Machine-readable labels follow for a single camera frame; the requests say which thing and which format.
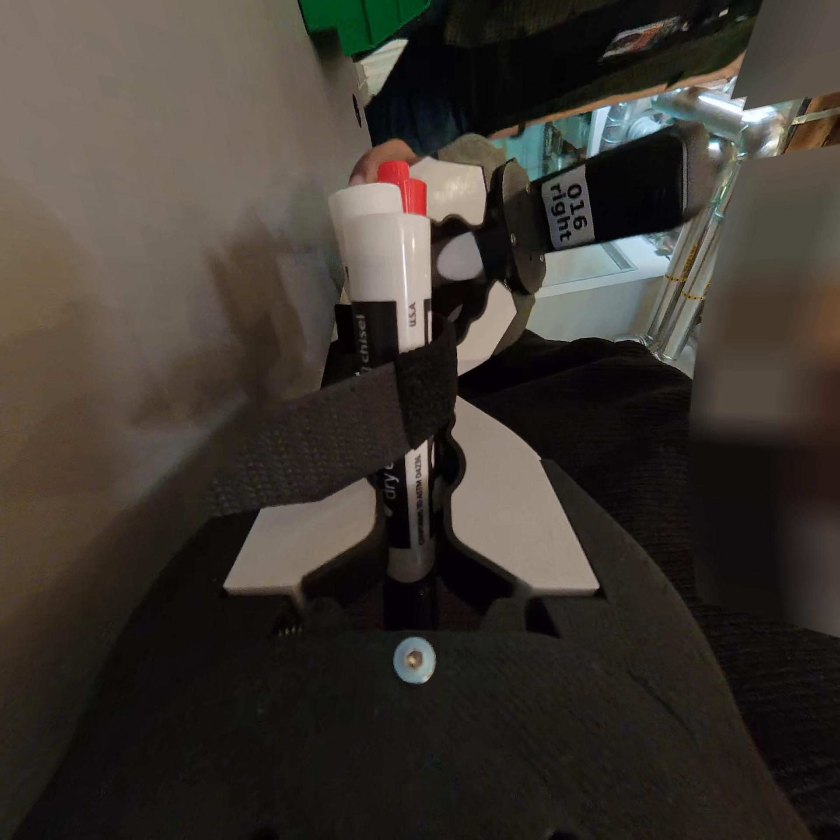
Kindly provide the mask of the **black dry erase marker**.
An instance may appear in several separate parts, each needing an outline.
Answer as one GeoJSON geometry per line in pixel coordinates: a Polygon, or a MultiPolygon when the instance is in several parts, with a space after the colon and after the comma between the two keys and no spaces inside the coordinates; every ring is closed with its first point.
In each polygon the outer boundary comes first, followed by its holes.
{"type": "MultiPolygon", "coordinates": [[[[415,214],[378,213],[350,220],[343,235],[356,355],[366,372],[430,341],[430,224],[415,214]]],[[[433,629],[438,624],[433,439],[384,467],[374,483],[388,544],[385,624],[433,629]]]]}
{"type": "Polygon", "coordinates": [[[400,188],[391,183],[371,183],[348,186],[329,196],[329,215],[339,246],[343,279],[347,280],[345,228],[360,216],[403,213],[400,188]]]}

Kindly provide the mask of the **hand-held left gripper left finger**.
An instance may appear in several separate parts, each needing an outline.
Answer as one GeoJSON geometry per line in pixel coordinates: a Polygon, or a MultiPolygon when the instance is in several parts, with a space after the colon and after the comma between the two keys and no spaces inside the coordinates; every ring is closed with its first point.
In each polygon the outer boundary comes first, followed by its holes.
{"type": "Polygon", "coordinates": [[[371,485],[262,510],[227,574],[229,595],[282,595],[295,607],[329,598],[346,606],[382,582],[384,516],[371,485]]]}

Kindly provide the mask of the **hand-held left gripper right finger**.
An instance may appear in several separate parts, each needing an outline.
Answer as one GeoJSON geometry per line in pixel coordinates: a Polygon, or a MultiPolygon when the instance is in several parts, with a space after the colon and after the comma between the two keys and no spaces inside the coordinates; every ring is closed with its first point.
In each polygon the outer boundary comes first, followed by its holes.
{"type": "Polygon", "coordinates": [[[458,397],[447,444],[458,468],[443,527],[451,574],[466,600],[592,596],[599,582],[537,453],[458,397]]]}

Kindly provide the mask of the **green plastic bin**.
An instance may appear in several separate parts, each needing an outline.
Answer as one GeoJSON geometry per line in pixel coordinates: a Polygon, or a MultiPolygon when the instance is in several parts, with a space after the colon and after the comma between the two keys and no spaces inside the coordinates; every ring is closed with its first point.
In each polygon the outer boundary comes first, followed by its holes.
{"type": "Polygon", "coordinates": [[[348,57],[377,49],[430,6],[429,1],[299,1],[310,35],[335,33],[348,57]]]}

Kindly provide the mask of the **silver insulated pipes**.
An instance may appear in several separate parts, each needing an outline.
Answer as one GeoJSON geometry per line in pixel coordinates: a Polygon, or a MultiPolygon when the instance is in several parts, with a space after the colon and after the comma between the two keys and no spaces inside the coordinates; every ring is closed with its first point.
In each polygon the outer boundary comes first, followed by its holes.
{"type": "Polygon", "coordinates": [[[675,363],[698,323],[718,257],[723,225],[742,164],[783,150],[791,126],[788,103],[745,109],[719,91],[684,87],[654,99],[654,109],[679,122],[699,122],[719,153],[709,203],[680,231],[642,342],[654,357],[675,363]]]}

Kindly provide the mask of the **person's right hand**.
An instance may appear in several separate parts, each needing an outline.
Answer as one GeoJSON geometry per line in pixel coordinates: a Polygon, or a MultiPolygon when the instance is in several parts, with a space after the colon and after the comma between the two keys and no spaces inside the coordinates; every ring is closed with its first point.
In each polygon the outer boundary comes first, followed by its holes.
{"type": "Polygon", "coordinates": [[[420,160],[403,140],[393,139],[376,145],[356,162],[350,175],[349,186],[360,186],[377,182],[378,171],[383,163],[401,162],[412,166],[420,160]]]}

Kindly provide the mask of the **person's black sweater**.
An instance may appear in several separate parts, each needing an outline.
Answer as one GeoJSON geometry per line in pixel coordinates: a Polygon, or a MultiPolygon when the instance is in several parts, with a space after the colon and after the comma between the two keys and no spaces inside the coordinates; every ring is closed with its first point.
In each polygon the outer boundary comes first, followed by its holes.
{"type": "Polygon", "coordinates": [[[605,590],[552,618],[623,665],[699,744],[740,762],[769,826],[732,838],[838,838],[838,639],[702,601],[689,510],[692,382],[639,344],[525,332],[459,395],[553,462],[605,590]]]}

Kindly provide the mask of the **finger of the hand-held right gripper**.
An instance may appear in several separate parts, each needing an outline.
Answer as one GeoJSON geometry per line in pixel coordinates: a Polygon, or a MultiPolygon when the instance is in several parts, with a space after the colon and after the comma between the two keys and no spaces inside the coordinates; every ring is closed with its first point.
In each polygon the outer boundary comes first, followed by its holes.
{"type": "Polygon", "coordinates": [[[487,182],[481,166],[428,156],[413,164],[413,179],[426,185],[427,217],[434,224],[455,219],[470,228],[483,225],[487,182]]]}
{"type": "Polygon", "coordinates": [[[465,375],[511,346],[526,327],[526,298],[493,282],[479,315],[457,342],[457,373],[465,375]]]}

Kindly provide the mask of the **red dry erase marker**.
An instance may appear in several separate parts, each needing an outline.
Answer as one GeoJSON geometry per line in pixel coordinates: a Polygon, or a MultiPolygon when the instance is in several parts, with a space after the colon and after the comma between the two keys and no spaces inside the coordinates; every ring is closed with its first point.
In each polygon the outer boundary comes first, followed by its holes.
{"type": "Polygon", "coordinates": [[[390,194],[398,191],[405,214],[427,217],[427,184],[411,175],[405,161],[386,161],[378,166],[377,185],[388,185],[390,194]]]}

